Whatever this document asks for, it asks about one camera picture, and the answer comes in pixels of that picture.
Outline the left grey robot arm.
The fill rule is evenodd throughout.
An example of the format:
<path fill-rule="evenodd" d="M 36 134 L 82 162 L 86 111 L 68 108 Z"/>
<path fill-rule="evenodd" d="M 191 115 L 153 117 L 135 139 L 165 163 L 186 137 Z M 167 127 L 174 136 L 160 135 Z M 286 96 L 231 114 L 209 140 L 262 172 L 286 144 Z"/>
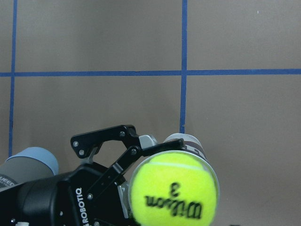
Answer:
<path fill-rule="evenodd" d="M 121 141 L 126 148 L 109 167 L 93 161 L 107 141 Z M 184 141 L 159 144 L 153 136 L 137 135 L 132 125 L 120 125 L 75 135 L 71 146 L 82 160 L 71 172 L 59 174 L 55 156 L 38 147 L 1 165 L 1 225 L 133 226 L 124 174 L 140 157 L 183 150 Z"/>

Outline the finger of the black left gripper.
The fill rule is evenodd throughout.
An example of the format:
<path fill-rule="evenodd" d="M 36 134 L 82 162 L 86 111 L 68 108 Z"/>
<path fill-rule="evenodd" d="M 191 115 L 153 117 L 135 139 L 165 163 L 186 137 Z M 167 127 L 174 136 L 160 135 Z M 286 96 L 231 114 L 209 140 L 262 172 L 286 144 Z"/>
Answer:
<path fill-rule="evenodd" d="M 136 145 L 131 146 L 92 184 L 92 186 L 89 187 L 87 194 L 101 195 L 111 184 L 123 176 L 141 157 L 149 157 L 165 151 L 183 149 L 184 140 L 182 138 L 176 138 L 146 148 L 139 148 Z"/>

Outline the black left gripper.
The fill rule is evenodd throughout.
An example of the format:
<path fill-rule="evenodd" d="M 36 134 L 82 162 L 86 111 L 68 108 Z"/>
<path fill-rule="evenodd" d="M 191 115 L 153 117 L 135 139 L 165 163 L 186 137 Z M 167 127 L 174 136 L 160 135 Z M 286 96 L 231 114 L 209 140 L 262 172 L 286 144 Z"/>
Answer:
<path fill-rule="evenodd" d="M 82 162 L 93 162 L 105 142 L 144 150 L 158 144 L 153 135 L 138 135 L 133 125 L 118 125 L 74 135 L 70 144 Z M 47 150 L 24 150 L 0 167 L 0 223 L 3 226 L 129 226 L 124 175 L 101 195 L 87 194 L 108 168 L 85 163 L 59 174 Z"/>

